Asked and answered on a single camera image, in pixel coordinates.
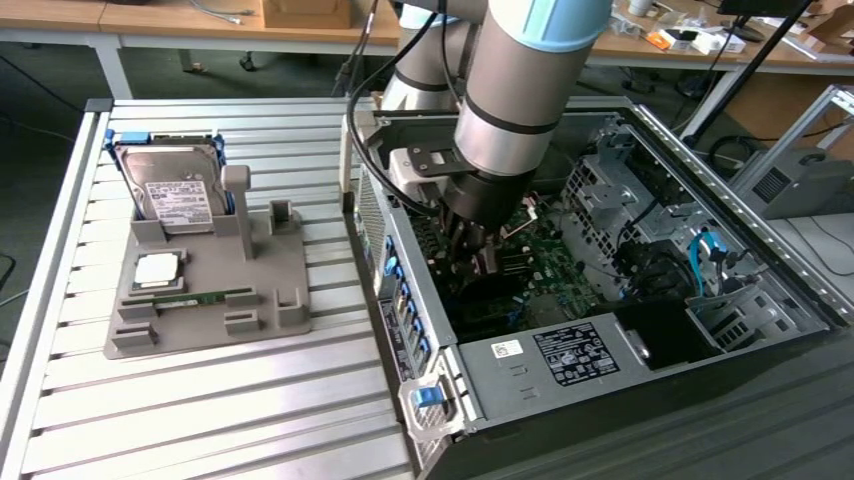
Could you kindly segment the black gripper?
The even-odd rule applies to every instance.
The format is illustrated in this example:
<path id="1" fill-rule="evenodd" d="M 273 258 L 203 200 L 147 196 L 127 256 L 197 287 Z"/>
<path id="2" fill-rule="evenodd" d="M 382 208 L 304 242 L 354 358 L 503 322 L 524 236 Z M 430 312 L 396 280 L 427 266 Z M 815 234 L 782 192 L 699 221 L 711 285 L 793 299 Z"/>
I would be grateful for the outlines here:
<path id="1" fill-rule="evenodd" d="M 450 258 L 467 260 L 498 238 L 522 204 L 534 171 L 516 176 L 470 172 L 448 178 L 440 205 L 440 228 Z"/>

